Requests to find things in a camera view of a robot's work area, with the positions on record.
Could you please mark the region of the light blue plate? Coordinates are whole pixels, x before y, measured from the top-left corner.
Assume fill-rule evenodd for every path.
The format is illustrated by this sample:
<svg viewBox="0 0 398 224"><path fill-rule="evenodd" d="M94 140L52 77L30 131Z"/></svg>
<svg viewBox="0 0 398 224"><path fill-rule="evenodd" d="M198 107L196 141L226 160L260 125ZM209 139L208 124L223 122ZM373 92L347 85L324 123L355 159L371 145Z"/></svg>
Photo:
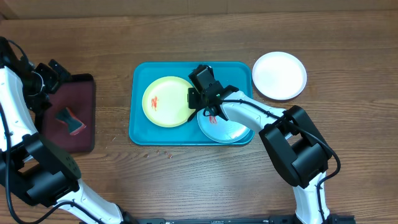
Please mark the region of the light blue plate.
<svg viewBox="0 0 398 224"><path fill-rule="evenodd" d="M254 137L254 132L244 125L209 113L204 115L203 110L197 115L197 122L203 134L217 144L243 145Z"/></svg>

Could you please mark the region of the yellow-green plate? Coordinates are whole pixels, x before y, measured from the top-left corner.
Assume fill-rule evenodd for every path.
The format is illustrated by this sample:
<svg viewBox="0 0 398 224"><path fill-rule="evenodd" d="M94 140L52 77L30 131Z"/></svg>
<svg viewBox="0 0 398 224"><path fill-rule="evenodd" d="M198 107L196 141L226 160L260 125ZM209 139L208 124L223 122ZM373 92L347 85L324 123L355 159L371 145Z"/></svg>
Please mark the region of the yellow-green plate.
<svg viewBox="0 0 398 224"><path fill-rule="evenodd" d="M145 116L163 128L174 128L187 122L194 109L188 107L188 89L192 85L175 76L158 78L145 90L142 109Z"/></svg>

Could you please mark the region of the green and red sponge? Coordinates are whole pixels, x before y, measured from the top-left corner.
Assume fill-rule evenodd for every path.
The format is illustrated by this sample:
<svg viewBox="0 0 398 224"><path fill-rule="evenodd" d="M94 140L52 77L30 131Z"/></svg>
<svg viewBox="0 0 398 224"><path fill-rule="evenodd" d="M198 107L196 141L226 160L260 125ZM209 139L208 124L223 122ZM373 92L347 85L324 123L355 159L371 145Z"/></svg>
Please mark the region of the green and red sponge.
<svg viewBox="0 0 398 224"><path fill-rule="evenodd" d="M55 118L67 127L69 135L71 136L77 135L86 128L86 125L80 121L68 107L60 110Z"/></svg>

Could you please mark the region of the white plate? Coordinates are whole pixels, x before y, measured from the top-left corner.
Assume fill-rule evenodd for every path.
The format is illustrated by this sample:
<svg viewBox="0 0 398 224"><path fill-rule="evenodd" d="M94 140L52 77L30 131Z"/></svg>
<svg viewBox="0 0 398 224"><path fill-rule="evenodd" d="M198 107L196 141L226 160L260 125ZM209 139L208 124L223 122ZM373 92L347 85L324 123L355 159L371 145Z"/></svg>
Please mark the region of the white plate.
<svg viewBox="0 0 398 224"><path fill-rule="evenodd" d="M287 101L299 96L307 84L303 63L286 52L269 52L257 59L252 80L259 92L273 100Z"/></svg>

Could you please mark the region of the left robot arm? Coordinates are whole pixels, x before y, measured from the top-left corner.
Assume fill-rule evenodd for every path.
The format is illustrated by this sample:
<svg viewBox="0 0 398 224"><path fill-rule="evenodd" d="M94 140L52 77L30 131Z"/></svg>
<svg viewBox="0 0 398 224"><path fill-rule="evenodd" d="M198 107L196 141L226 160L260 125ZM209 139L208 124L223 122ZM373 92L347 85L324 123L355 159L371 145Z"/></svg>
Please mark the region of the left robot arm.
<svg viewBox="0 0 398 224"><path fill-rule="evenodd" d="M89 83L93 102L93 77L71 75L56 60L34 66L26 54L18 58L14 46L1 37L1 185L11 217L23 222L12 203L16 196L30 206L49 208L37 223L58 209L82 223L137 223L87 186L74 158L40 133L44 113L52 105L49 95L62 85Z"/></svg>

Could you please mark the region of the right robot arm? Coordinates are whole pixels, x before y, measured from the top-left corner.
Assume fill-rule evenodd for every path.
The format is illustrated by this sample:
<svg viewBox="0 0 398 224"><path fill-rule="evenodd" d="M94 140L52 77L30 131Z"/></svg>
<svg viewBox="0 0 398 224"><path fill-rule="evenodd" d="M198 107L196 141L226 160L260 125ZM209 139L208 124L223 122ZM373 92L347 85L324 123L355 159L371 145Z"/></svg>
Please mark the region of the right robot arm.
<svg viewBox="0 0 398 224"><path fill-rule="evenodd" d="M189 74L188 106L204 116L219 116L257 132L277 173L294 189L299 223L331 223L324 183L341 169L306 111L273 108L248 97L235 86L223 87L213 69L199 65Z"/></svg>

